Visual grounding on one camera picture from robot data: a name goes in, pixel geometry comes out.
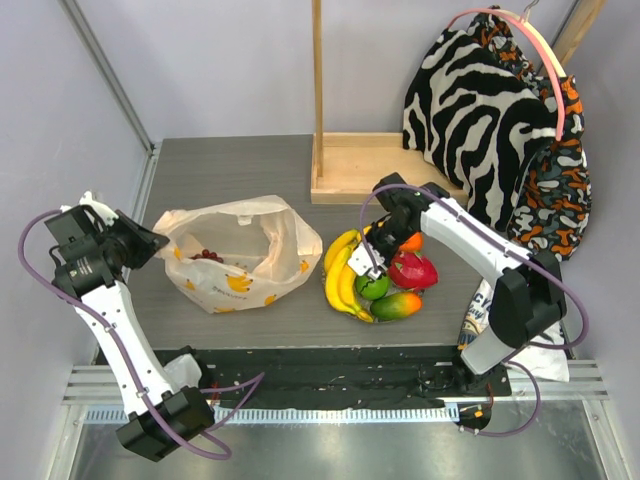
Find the green red fake mango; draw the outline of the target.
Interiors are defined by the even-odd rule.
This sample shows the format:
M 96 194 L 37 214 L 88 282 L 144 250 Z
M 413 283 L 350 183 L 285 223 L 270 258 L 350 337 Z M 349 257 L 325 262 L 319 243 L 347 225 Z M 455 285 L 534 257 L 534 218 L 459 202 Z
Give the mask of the green red fake mango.
M 405 319 L 422 308 L 422 297 L 414 292 L 397 292 L 374 300 L 370 306 L 372 316 L 378 322 Z

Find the red fake dragon fruit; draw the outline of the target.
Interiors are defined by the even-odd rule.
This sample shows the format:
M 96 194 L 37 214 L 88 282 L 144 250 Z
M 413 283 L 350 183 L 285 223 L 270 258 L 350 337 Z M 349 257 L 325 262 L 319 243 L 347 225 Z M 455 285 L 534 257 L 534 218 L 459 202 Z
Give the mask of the red fake dragon fruit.
M 400 288 L 425 290 L 439 281 L 433 263 L 419 252 L 397 253 L 388 268 L 391 281 Z

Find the yellow fake banana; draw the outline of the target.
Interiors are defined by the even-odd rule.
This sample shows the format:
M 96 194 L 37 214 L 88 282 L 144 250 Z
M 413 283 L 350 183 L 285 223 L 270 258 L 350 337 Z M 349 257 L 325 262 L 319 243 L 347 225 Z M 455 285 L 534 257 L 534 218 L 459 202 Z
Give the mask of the yellow fake banana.
M 338 236 L 329 246 L 328 250 L 325 253 L 323 260 L 323 269 L 324 272 L 327 273 L 334 262 L 337 254 L 347 245 L 351 244 L 353 241 L 358 243 L 360 241 L 361 235 L 357 229 L 347 230 Z
M 355 294 L 356 273 L 347 265 L 358 243 L 353 241 L 336 256 L 325 278 L 325 296 L 336 311 L 348 313 L 361 321 L 372 323 L 371 314 L 359 303 Z

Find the translucent plastic bag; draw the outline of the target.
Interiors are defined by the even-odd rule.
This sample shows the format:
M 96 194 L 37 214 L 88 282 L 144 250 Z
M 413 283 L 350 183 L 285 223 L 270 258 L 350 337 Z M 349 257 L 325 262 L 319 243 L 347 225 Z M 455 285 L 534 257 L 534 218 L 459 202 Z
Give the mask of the translucent plastic bag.
M 322 257 L 320 235 L 281 197 L 267 195 L 163 213 L 152 231 L 169 280 L 210 314 L 262 308 L 302 286 Z M 223 263 L 191 260 L 203 249 Z

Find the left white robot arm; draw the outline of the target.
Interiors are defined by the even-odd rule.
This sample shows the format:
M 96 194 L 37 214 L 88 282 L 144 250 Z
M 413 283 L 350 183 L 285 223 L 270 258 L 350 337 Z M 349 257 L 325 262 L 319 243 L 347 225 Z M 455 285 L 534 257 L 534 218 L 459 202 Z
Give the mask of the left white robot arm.
M 126 269 L 142 268 L 169 240 L 123 212 L 89 201 L 45 223 L 56 243 L 52 284 L 74 301 L 118 383 L 127 423 L 121 445 L 158 462 L 214 423 L 205 399 L 213 375 L 190 346 L 161 363 L 136 318 Z

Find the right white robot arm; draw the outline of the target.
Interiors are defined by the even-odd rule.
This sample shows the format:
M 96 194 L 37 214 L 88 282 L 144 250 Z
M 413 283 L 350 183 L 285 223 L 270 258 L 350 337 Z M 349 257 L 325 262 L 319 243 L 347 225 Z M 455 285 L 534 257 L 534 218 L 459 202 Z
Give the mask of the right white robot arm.
M 372 225 L 350 258 L 358 274 L 379 277 L 390 268 L 399 246 L 422 232 L 451 249 L 493 290 L 488 326 L 460 353 L 462 363 L 451 371 L 460 393 L 477 393 L 488 381 L 487 372 L 565 316 L 566 297 L 554 255 L 532 254 L 502 238 L 435 183 L 416 187 L 393 173 L 370 196 L 387 217 L 384 224 Z

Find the green fake fruit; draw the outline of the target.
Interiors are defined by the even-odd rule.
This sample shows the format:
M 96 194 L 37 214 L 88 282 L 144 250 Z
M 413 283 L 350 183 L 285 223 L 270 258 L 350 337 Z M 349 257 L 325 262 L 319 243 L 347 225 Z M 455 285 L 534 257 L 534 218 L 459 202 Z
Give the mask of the green fake fruit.
M 369 276 L 358 276 L 355 282 L 357 293 L 365 300 L 378 300 L 385 297 L 389 291 L 391 281 L 386 274 L 380 275 L 377 279 Z

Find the orange fake tangerine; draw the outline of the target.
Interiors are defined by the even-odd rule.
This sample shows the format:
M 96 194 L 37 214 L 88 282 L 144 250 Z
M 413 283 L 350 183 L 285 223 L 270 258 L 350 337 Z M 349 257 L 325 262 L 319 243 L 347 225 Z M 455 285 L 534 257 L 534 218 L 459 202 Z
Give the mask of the orange fake tangerine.
M 400 247 L 401 252 L 416 253 L 420 252 L 423 247 L 423 236 L 421 232 L 411 235 Z

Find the dark fake grapes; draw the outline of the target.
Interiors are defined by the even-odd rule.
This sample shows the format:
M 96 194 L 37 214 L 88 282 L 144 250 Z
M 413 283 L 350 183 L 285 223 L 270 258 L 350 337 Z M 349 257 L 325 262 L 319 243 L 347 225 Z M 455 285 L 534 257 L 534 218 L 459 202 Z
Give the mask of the dark fake grapes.
M 218 263 L 223 263 L 224 259 L 220 257 L 215 251 L 203 249 L 199 253 L 190 256 L 191 260 L 211 260 Z

